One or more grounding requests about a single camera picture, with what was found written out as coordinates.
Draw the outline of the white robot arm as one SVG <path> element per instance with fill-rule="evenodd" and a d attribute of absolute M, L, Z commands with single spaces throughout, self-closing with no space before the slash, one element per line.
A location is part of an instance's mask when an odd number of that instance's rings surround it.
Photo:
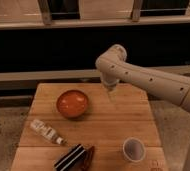
<path fill-rule="evenodd" d="M 109 91 L 122 80 L 190 113 L 190 77 L 132 65 L 126 59 L 127 51 L 119 44 L 96 59 L 101 82 Z M 190 171 L 190 145 L 182 171 Z"/>

